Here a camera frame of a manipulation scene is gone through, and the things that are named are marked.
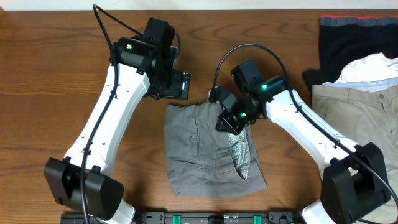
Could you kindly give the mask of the grey shorts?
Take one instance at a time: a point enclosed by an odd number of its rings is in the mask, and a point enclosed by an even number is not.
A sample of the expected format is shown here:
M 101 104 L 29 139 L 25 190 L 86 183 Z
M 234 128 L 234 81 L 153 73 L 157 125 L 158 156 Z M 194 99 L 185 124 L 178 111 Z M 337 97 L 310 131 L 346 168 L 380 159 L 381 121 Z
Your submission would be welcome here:
M 175 196 L 236 198 L 266 189 L 251 128 L 217 131 L 220 114 L 213 103 L 167 107 L 165 157 Z

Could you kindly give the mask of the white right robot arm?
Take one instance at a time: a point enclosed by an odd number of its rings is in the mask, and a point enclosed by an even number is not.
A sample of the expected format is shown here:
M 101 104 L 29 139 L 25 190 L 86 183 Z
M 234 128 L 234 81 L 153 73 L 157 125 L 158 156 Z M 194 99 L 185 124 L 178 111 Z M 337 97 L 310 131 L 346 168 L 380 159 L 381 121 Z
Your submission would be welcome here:
M 219 131 L 239 134 L 263 116 L 286 130 L 312 157 L 322 180 L 320 199 L 301 212 L 302 223 L 364 222 L 390 200 L 397 200 L 388 183 L 382 151 L 346 138 L 312 111 L 281 77 L 237 80 L 240 100 L 214 86 L 209 101 L 222 112 Z

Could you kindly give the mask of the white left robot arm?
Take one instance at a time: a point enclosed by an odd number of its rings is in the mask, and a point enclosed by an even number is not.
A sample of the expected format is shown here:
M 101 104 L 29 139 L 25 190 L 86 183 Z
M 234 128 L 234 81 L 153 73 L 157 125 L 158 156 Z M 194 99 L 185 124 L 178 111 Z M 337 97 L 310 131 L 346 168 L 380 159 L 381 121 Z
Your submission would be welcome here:
M 180 46 L 166 37 L 120 38 L 102 92 L 85 127 L 63 159 L 49 158 L 44 176 L 55 201 L 73 214 L 61 223 L 133 223 L 135 208 L 112 179 L 116 154 L 139 102 L 151 96 L 186 100 L 190 76 L 175 70 Z

